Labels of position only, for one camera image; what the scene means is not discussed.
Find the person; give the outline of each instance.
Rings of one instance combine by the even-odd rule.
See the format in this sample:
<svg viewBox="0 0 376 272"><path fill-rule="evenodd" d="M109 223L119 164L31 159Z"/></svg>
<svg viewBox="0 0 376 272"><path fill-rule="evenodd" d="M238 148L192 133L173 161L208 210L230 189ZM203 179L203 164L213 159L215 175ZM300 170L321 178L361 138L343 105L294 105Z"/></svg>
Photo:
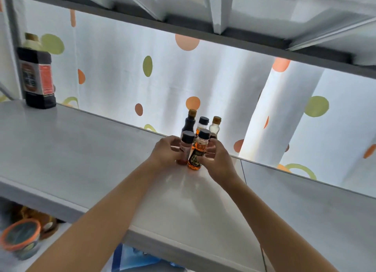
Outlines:
<svg viewBox="0 0 376 272"><path fill-rule="evenodd" d="M159 140L150 156L55 241L27 272L101 271L122 241L149 186L181 159L180 138ZM338 272L237 175L223 144L211 139L200 162L232 198L276 272Z"/></svg>

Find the bottle cap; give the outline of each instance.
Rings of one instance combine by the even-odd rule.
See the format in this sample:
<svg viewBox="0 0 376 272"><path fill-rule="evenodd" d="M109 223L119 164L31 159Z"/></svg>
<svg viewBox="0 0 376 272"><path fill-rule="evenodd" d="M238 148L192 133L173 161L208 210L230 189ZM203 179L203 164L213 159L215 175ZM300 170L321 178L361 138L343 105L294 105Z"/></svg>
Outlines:
<svg viewBox="0 0 376 272"><path fill-rule="evenodd" d="M192 144L196 135L191 131L183 131L182 141L184 143Z"/></svg>
<svg viewBox="0 0 376 272"><path fill-rule="evenodd" d="M196 114L197 114L197 110L195 109L190 109L188 112L188 115L190 115L191 117L196 117Z"/></svg>
<svg viewBox="0 0 376 272"><path fill-rule="evenodd" d="M210 130L202 128L199 132L199 138L209 140L210 138Z"/></svg>
<svg viewBox="0 0 376 272"><path fill-rule="evenodd" d="M201 123L202 125L208 125L209 124L209 118L200 117L199 123Z"/></svg>
<svg viewBox="0 0 376 272"><path fill-rule="evenodd" d="M221 121L222 121L222 119L220 118L220 117L217 117L217 116L215 116L215 117L213 117L213 123L214 124L221 124Z"/></svg>
<svg viewBox="0 0 376 272"><path fill-rule="evenodd" d="M28 33L28 32L25 33L25 39L26 40L33 40L33 41L38 41L39 42L38 35L32 34L32 33Z"/></svg>

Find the orange dot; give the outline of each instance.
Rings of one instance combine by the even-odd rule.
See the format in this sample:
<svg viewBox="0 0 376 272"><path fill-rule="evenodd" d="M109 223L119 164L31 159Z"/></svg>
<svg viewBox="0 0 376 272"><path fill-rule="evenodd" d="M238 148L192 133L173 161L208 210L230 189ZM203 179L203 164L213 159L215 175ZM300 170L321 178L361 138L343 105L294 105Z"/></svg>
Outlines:
<svg viewBox="0 0 376 272"><path fill-rule="evenodd" d="M195 109L198 110L200 107L201 101L197 97L189 97L187 98L185 105L188 109Z"/></svg>
<svg viewBox="0 0 376 272"><path fill-rule="evenodd" d="M135 105L135 111L139 116L142 116L144 109L142 108L141 104L136 104Z"/></svg>
<svg viewBox="0 0 376 272"><path fill-rule="evenodd" d="M366 159L366 158L368 158L369 156L371 156L371 155L374 153L375 149L376 149L376 144L372 144L372 145L367 149L367 151L364 153L363 158Z"/></svg>
<svg viewBox="0 0 376 272"><path fill-rule="evenodd" d="M78 83L82 85L83 83L85 83L85 81L86 81L85 74L80 69L78 69Z"/></svg>
<svg viewBox="0 0 376 272"><path fill-rule="evenodd" d="M268 118L266 119L266 123L265 123L265 125L264 125L264 128L268 126L268 123L269 123L269 116L268 116Z"/></svg>
<svg viewBox="0 0 376 272"><path fill-rule="evenodd" d="M284 72L286 71L289 64L290 64L290 60L277 57L274 61L272 68L274 71Z"/></svg>
<svg viewBox="0 0 376 272"><path fill-rule="evenodd" d="M288 169L287 169L285 166L283 166L282 164L278 164L277 169L279 169L279 170L283 170L283 171L286 171L286 172L291 173L291 171L288 170Z"/></svg>
<svg viewBox="0 0 376 272"><path fill-rule="evenodd" d="M76 11L75 10L69 10L71 15L71 26L76 27Z"/></svg>
<svg viewBox="0 0 376 272"><path fill-rule="evenodd" d="M185 51L191 51L195 49L200 43L200 39L184 36L180 34L175 34L175 40L177 46Z"/></svg>
<svg viewBox="0 0 376 272"><path fill-rule="evenodd" d="M234 143L234 150L235 152L239 153L241 150L241 147L243 146L244 139L238 140Z"/></svg>

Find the black label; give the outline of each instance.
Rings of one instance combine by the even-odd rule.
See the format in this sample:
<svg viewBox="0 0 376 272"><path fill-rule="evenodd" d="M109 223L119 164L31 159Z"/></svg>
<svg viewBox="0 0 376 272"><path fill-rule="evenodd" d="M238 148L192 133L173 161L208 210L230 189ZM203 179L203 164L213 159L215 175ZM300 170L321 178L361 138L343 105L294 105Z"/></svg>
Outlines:
<svg viewBox="0 0 376 272"><path fill-rule="evenodd" d="M189 158L189 163L195 167L201 167L201 163L197 160L197 156L204 156L204 151L199 151L194 149L191 157Z"/></svg>

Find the bottle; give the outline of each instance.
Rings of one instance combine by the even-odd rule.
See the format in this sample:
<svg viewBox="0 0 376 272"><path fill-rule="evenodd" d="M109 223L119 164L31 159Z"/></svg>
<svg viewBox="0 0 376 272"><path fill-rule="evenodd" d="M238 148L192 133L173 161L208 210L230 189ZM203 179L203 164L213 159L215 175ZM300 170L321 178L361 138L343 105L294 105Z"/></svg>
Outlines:
<svg viewBox="0 0 376 272"><path fill-rule="evenodd" d="M56 106L54 95L51 54L30 47L38 48L38 36L26 33L27 47L17 47L20 60L26 104L33 108L49 109Z"/></svg>
<svg viewBox="0 0 376 272"><path fill-rule="evenodd" d="M196 138L198 137L200 130L206 129L208 127L208 124L209 124L209 118L200 117L199 124L197 125L197 128L196 128Z"/></svg>
<svg viewBox="0 0 376 272"><path fill-rule="evenodd" d="M197 160L197 156L204 156L206 146L209 143L210 131L208 129L202 128L199 132L198 137L195 139L194 150L191 157L188 160L188 167L193 170L199 170L201 168L201 163Z"/></svg>
<svg viewBox="0 0 376 272"><path fill-rule="evenodd" d="M220 117L213 117L213 122L209 126L210 138L217 138L218 132L220 130L219 125L221 124L222 119Z"/></svg>
<svg viewBox="0 0 376 272"><path fill-rule="evenodd" d="M188 117L185 119L185 125L182 128L182 133L180 137L183 135L183 131L193 131L194 124L196 123L195 117L196 117L197 111L195 109L190 109L188 112Z"/></svg>
<svg viewBox="0 0 376 272"><path fill-rule="evenodd" d="M180 142L180 151L184 152L184 158L176 160L176 163L179 165L187 165L189 153L191 152L191 147L195 134L192 131L183 131L182 140Z"/></svg>

